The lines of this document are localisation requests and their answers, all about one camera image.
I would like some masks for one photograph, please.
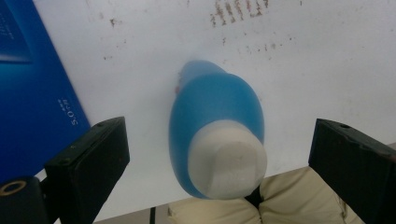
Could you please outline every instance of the blue book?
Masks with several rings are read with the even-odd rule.
[[[90,124],[32,0],[0,0],[0,183],[35,175]]]

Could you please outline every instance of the person's leg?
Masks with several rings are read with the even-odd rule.
[[[311,168],[264,178],[262,223],[362,223]]]
[[[261,224],[259,211],[245,199],[186,199],[169,203],[173,224]]]

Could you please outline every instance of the bottle cap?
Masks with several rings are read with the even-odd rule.
[[[248,196],[265,175],[267,156],[262,143],[233,120],[207,124],[192,138],[188,169],[192,184],[207,198]]]

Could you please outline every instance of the bottle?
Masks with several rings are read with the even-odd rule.
[[[181,187],[206,199],[248,196],[265,175],[263,114],[254,90],[206,61],[187,63],[169,121],[169,153]]]

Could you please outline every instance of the beige pants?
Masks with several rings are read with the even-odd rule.
[[[267,177],[259,210],[245,199],[187,199],[169,204],[173,224],[361,224],[361,219],[309,167]]]

